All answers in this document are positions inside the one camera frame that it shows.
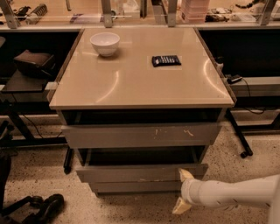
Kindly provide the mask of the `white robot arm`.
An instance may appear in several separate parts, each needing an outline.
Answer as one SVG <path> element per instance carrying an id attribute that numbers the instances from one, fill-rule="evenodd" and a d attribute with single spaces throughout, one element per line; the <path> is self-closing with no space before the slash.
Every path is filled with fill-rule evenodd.
<path id="1" fill-rule="evenodd" d="M 226 183 L 198 180 L 189 171 L 181 168 L 178 172 L 182 186 L 181 196 L 172 210 L 174 214 L 182 214 L 191 206 L 226 209 L 239 205 L 266 207 L 269 209 L 268 224 L 280 224 L 279 174 Z"/>

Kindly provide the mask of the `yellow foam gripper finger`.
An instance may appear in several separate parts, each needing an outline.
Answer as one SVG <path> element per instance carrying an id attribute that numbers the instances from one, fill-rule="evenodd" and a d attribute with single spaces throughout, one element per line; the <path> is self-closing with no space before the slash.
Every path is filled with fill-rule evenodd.
<path id="1" fill-rule="evenodd" d="M 193 175 L 188 170 L 179 168 L 178 172 L 179 172 L 181 182 L 184 182 L 187 179 L 193 179 Z"/>
<path id="2" fill-rule="evenodd" d="M 182 214 L 192 207 L 191 204 L 184 201 L 182 197 L 178 197 L 177 202 L 172 209 L 173 214 Z"/>

